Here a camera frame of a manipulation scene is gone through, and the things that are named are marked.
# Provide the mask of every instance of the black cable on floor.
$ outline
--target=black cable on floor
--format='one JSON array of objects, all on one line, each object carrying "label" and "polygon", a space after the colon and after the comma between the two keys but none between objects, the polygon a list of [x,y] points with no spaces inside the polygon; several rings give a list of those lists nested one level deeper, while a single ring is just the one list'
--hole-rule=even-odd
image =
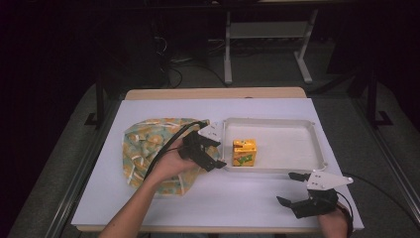
[{"label": "black cable on floor", "polygon": [[176,73],[178,73],[178,75],[179,75],[179,82],[176,85],[172,85],[172,82],[170,81],[170,77],[167,78],[167,83],[169,84],[169,87],[170,88],[177,88],[181,84],[181,82],[183,80],[182,73],[179,70],[176,70],[173,67],[168,68],[168,70],[172,70],[172,71],[175,71]]},{"label": "black cable on floor", "polygon": [[365,183],[367,183],[367,184],[373,186],[374,188],[376,188],[378,191],[382,192],[385,196],[387,196],[389,199],[391,199],[397,206],[399,206],[399,208],[413,222],[413,224],[417,228],[417,230],[420,231],[420,225],[416,222],[416,219],[411,215],[411,213],[407,209],[405,209],[405,207],[401,203],[399,203],[399,201],[397,199],[395,199],[394,197],[392,197],[385,190],[383,190],[382,188],[380,188],[379,186],[375,185],[374,183],[372,183],[371,181],[369,181],[369,180],[367,180],[365,178],[362,178],[362,177],[359,177],[359,176],[356,176],[356,175],[353,175],[353,174],[350,174],[350,173],[347,173],[347,172],[342,172],[342,173],[343,173],[343,176],[347,176],[347,177],[351,177],[351,178],[356,178],[356,179],[362,180]]},{"label": "black cable on floor", "polygon": [[177,65],[176,67],[201,67],[204,68],[210,72],[212,72],[214,75],[216,75],[216,77],[219,79],[219,81],[225,86],[228,87],[229,85],[225,83],[225,81],[222,79],[222,77],[219,76],[219,74],[217,74],[217,72],[215,72],[213,69],[211,69],[210,67],[207,66],[203,66],[200,64],[192,64],[192,65]]}]

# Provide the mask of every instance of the wooden table edge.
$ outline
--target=wooden table edge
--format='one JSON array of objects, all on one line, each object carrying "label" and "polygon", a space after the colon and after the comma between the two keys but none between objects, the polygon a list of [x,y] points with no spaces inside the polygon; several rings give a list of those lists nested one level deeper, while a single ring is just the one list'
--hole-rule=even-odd
[{"label": "wooden table edge", "polygon": [[134,89],[126,100],[210,99],[210,98],[306,98],[301,87],[235,87]]}]

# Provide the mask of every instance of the forearm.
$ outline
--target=forearm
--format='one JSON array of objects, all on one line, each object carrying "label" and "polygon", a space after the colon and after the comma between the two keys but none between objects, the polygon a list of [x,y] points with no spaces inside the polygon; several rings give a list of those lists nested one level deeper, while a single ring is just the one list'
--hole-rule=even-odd
[{"label": "forearm", "polygon": [[148,177],[112,218],[100,237],[136,237],[159,185],[159,179]]}]

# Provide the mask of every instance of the human hand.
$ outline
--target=human hand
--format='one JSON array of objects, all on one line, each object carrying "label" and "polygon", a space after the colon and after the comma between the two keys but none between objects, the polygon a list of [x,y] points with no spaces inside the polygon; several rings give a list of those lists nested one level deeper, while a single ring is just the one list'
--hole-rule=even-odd
[{"label": "human hand", "polygon": [[170,145],[167,152],[158,160],[150,177],[162,182],[179,175],[180,173],[197,168],[197,164],[191,160],[184,160],[175,148],[182,146],[182,139],[178,139]]},{"label": "human hand", "polygon": [[347,237],[347,217],[338,207],[328,214],[318,215],[318,222],[326,238]]}]

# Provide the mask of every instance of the table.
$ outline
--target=table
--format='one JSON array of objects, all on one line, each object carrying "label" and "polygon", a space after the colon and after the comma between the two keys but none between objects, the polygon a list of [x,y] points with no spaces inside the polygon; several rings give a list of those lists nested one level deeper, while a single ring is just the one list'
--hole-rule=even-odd
[{"label": "table", "polygon": [[[122,169],[123,132],[149,118],[192,117],[223,121],[237,117],[307,119],[315,129],[329,166],[340,168],[322,130],[312,100],[301,88],[201,88],[133,90],[121,103],[97,164],[71,221],[81,231],[100,231],[134,193]],[[346,186],[338,187],[351,203],[355,228],[363,229]],[[200,175],[182,197],[155,198],[143,232],[302,233],[319,231],[316,217],[296,219],[276,196],[307,199],[304,182],[282,174],[213,170]]]}]

